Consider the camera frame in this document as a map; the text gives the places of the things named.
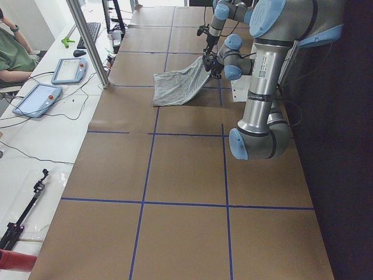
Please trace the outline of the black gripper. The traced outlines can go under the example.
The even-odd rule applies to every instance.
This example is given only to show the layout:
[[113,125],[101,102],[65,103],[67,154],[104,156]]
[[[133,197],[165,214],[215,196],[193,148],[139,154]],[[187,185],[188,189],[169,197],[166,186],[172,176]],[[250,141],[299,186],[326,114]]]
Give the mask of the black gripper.
[[203,66],[206,72],[210,72],[210,76],[214,76],[215,79],[221,79],[224,65],[218,62],[217,54],[211,54],[210,57],[203,58]]
[[206,32],[207,38],[207,47],[203,50],[203,57],[208,58],[212,53],[212,48],[218,43],[219,41],[219,34],[211,34],[209,31]]

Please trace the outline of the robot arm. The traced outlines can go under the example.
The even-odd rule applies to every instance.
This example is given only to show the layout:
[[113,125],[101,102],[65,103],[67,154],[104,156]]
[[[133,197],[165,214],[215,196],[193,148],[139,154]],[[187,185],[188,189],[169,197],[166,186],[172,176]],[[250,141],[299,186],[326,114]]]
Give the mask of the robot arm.
[[241,1],[213,1],[213,18],[210,24],[199,26],[197,36],[207,35],[204,55],[209,55],[218,43],[227,19],[249,25],[254,8]]
[[[203,63],[212,76],[228,80],[251,78],[242,119],[229,133],[231,153],[237,159],[271,159],[287,148],[290,129],[275,100],[281,68],[292,46],[316,47],[338,40],[343,29],[344,1],[215,1],[212,22],[201,26],[207,35]],[[249,27],[256,57],[240,54],[242,39],[229,35],[220,51],[212,53],[227,19]]]

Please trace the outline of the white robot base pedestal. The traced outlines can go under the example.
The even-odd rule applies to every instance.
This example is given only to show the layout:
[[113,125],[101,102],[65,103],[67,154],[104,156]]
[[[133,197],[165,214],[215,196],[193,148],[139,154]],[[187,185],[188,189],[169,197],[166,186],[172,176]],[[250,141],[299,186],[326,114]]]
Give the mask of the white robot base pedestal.
[[242,76],[231,82],[233,101],[272,102],[272,95],[276,92],[277,82],[257,76]]

